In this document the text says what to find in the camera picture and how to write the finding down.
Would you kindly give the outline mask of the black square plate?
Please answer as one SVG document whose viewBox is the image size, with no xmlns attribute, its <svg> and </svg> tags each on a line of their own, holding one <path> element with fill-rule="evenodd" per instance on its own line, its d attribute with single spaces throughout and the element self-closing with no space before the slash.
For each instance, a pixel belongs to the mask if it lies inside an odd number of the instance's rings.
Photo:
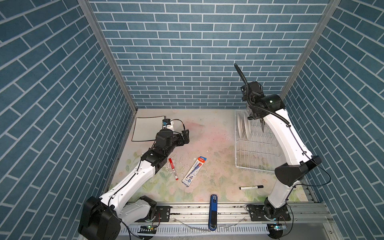
<svg viewBox="0 0 384 240">
<path fill-rule="evenodd" d="M 247 81 L 247 79 L 246 79 L 244 73 L 242 72 L 242 70 L 241 70 L 240 67 L 238 66 L 238 64 L 234 63 L 234 67 L 235 67 L 235 69 L 236 69 L 238 75 L 240 76 L 241 80 L 244 82 L 244 84 L 245 84 L 246 86 L 248 86 L 248 81 Z"/>
</svg>

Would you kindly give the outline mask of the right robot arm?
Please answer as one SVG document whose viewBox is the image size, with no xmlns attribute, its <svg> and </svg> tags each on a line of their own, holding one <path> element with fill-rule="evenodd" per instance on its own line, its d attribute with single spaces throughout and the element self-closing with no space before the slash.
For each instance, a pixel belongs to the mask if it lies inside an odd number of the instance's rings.
<svg viewBox="0 0 384 240">
<path fill-rule="evenodd" d="M 261 128 L 269 126 L 285 156 L 285 163 L 275 168 L 277 181 L 271 194 L 264 201 L 264 216 L 268 220 L 279 218 L 287 210 L 287 200 L 295 186 L 313 168 L 321 164 L 293 127 L 283 100 L 276 94 L 266 96 L 258 82 L 244 82 L 242 101 L 247 104 L 244 127 L 248 140 L 252 139 L 251 121 L 260 122 Z"/>
</svg>

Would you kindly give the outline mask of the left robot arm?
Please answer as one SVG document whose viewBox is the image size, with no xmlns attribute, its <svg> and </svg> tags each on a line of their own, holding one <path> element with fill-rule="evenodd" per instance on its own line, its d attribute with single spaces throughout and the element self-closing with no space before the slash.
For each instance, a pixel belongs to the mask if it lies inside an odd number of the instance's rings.
<svg viewBox="0 0 384 240">
<path fill-rule="evenodd" d="M 122 226 L 128 227 L 137 220 L 152 219 L 156 201 L 142 196 L 128 205 L 128 200 L 168 162 L 176 147 L 189 142 L 189 130 L 180 133 L 170 129 L 160 130 L 153 146 L 141 156 L 137 166 L 123 180 L 100 197 L 90 197 L 85 201 L 78 233 L 88 240 L 115 240 Z"/>
</svg>

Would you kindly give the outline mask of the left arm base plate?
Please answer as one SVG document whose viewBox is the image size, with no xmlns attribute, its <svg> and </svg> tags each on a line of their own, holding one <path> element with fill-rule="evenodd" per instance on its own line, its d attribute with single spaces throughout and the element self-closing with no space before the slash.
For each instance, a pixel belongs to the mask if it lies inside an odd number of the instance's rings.
<svg viewBox="0 0 384 240">
<path fill-rule="evenodd" d="M 153 223 L 153 222 L 169 222 L 171 215 L 171 206 L 151 207 L 149 213 L 143 219 L 139 219 L 136 223 Z"/>
</svg>

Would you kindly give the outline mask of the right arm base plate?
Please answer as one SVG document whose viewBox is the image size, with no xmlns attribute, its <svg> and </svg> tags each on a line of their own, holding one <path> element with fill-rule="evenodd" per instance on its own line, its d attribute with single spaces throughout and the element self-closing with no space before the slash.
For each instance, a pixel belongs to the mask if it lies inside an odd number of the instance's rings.
<svg viewBox="0 0 384 240">
<path fill-rule="evenodd" d="M 246 210 L 248 211 L 252 222 L 260 221 L 277 221 L 285 220 L 290 221 L 291 215 L 290 211 L 287 208 L 287 205 L 284 205 L 281 208 L 275 209 L 270 205 L 246 205 Z"/>
</svg>

